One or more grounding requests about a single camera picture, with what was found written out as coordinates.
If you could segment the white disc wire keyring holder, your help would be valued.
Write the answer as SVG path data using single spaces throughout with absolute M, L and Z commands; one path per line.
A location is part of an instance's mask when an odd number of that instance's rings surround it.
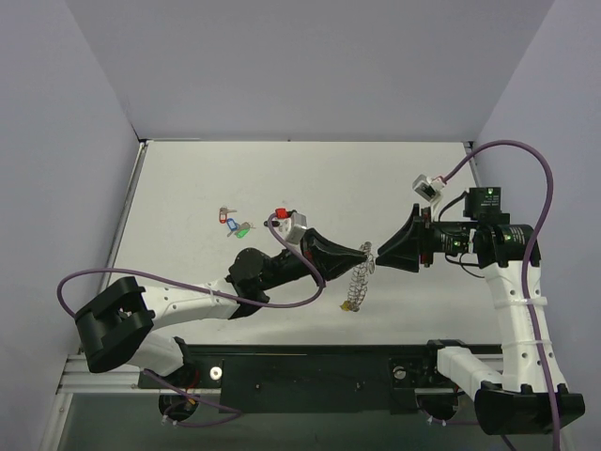
M 353 269 L 351 281 L 347 290 L 347 299 L 350 303 L 349 312 L 358 312 L 367 293 L 369 277 L 375 271 L 375 258 L 372 253 L 372 242 L 364 242 L 360 250 L 366 255 L 366 260 Z

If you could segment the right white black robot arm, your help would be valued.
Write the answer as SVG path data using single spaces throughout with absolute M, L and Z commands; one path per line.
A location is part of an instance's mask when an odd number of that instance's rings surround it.
M 559 369 L 546 326 L 538 249 L 526 252 L 533 229 L 513 225 L 501 211 L 501 189 L 471 188 L 464 221 L 442 222 L 414 205 L 405 224 L 378 248 L 378 266 L 417 272 L 436 254 L 473 254 L 490 289 L 501 330 L 502 371 L 464 345 L 442 345 L 419 363 L 431 384 L 446 379 L 468 395 L 488 435 L 547 434 L 553 421 L 567 426 L 585 412 Z

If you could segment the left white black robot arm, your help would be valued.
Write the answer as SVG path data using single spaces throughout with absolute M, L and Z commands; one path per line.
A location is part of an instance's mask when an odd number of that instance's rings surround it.
M 336 244 L 310 228 L 300 246 L 287 245 L 275 257 L 255 248 L 241 250 L 227 276 L 210 283 L 142 286 L 132 275 L 122 277 L 75 313 L 88 369 L 104 373 L 134 365 L 172 386 L 183 386 L 193 375 L 187 345 L 179 337 L 159 335 L 160 329 L 196 320 L 250 317 L 271 306 L 267 293 L 273 288 L 310 276 L 323 290 L 326 282 L 367 259 L 364 251 Z

